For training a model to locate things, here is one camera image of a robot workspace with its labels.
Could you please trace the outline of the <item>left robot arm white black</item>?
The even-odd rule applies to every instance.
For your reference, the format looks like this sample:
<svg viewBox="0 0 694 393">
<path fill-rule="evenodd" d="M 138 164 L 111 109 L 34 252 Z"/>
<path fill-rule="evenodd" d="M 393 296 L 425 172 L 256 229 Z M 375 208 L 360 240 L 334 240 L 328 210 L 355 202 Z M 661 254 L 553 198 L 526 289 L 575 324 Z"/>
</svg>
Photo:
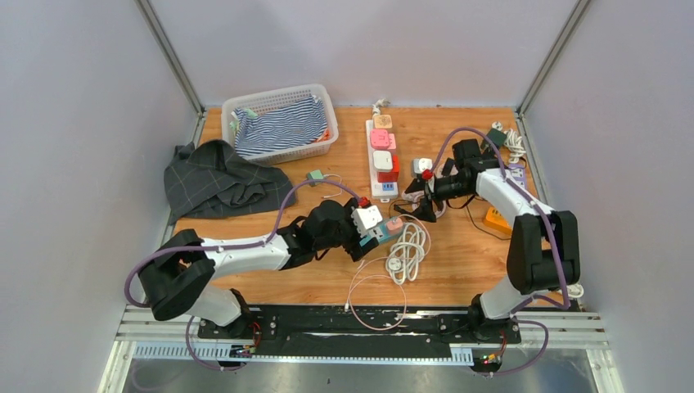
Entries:
<svg viewBox="0 0 694 393">
<path fill-rule="evenodd" d="M 186 229 L 155 251 L 136 274 L 154 320 L 186 314 L 240 338 L 250 330 L 251 320 L 242 296 L 217 288 L 212 281 L 238 273 L 295 269 L 323 259 L 332 249 L 360 260 L 377 247 L 370 232 L 382 220 L 377 206 L 352 198 L 343 205 L 323 201 L 308 215 L 264 237 L 220 240 Z"/>
</svg>

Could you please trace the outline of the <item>salmon plug adapter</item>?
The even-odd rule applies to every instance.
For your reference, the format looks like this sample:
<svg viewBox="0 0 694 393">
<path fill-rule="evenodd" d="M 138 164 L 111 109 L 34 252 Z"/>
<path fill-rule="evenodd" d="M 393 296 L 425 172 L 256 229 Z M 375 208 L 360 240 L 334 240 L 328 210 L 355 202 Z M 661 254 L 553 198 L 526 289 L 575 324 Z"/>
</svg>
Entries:
<svg viewBox="0 0 694 393">
<path fill-rule="evenodd" d="M 385 222 L 385 230 L 389 236 L 398 236 L 403 230 L 404 222 L 400 217 L 394 217 Z"/>
</svg>

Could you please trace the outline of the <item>orange power strip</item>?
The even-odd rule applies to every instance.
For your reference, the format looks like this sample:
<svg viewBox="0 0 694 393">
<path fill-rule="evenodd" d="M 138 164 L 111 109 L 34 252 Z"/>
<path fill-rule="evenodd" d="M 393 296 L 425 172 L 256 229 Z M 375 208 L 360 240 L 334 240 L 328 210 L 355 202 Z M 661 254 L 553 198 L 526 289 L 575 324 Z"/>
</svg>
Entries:
<svg viewBox="0 0 694 393">
<path fill-rule="evenodd" d="M 483 225 L 505 235 L 511 235 L 512 227 L 504 217 L 493 207 L 489 207 L 482 220 Z"/>
</svg>

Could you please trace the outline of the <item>purple power strip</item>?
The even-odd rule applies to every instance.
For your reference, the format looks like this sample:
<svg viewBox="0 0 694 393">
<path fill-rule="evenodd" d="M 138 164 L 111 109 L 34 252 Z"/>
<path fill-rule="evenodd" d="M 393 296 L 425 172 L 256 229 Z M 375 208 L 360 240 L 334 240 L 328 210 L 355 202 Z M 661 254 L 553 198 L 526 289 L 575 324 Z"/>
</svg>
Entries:
<svg viewBox="0 0 694 393">
<path fill-rule="evenodd" d="M 507 168 L 510 170 L 511 177 L 514 179 L 514 181 L 523 188 L 527 188 L 528 181 L 525 167 L 520 164 L 509 164 Z"/>
</svg>

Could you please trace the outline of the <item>dark green plug adapter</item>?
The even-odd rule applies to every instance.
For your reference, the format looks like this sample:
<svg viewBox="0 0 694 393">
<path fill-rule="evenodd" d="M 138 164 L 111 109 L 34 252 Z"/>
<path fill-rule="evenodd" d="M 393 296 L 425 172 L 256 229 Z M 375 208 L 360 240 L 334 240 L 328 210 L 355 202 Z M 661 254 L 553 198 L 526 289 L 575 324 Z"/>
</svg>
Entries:
<svg viewBox="0 0 694 393">
<path fill-rule="evenodd" d="M 487 132 L 487 137 L 497 148 L 503 146 L 507 140 L 507 135 L 503 131 L 495 128 L 491 128 Z"/>
</svg>

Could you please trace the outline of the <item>teal power strip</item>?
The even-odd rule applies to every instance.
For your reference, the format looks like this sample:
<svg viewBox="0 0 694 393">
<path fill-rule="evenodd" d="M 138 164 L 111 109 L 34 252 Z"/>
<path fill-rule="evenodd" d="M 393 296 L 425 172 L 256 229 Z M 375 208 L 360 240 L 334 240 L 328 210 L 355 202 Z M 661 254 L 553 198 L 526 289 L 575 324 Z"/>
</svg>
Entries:
<svg viewBox="0 0 694 393">
<path fill-rule="evenodd" d="M 376 238 L 379 242 L 379 245 L 385 244 L 387 242 L 399 238 L 401 233 L 403 232 L 402 230 L 402 232 L 398 236 L 389 236 L 385 230 L 385 222 L 387 220 L 389 219 L 384 219 L 375 228 L 372 228 L 367 233 L 367 235 L 372 235 L 374 238 Z"/>
</svg>

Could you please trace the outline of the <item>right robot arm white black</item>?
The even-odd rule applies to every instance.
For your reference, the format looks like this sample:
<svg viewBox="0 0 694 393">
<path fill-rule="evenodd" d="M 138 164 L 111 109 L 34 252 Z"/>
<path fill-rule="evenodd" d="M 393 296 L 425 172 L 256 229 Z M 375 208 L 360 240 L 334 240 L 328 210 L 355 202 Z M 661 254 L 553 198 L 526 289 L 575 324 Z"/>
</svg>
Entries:
<svg viewBox="0 0 694 393">
<path fill-rule="evenodd" d="M 413 211 L 422 221 L 435 222 L 435 210 L 459 197 L 481 197 L 511 227 L 507 273 L 491 290 L 471 302 L 467 330 L 477 341 L 497 335 L 500 323 L 549 291 L 561 291 L 553 304 L 568 309 L 568 287 L 580 278 L 579 231 L 576 216 L 559 211 L 530 194 L 512 176 L 503 160 L 483 152 L 475 139 L 453 145 L 453 169 L 437 176 L 427 159 L 412 161 L 408 192 L 422 192 Z"/>
</svg>

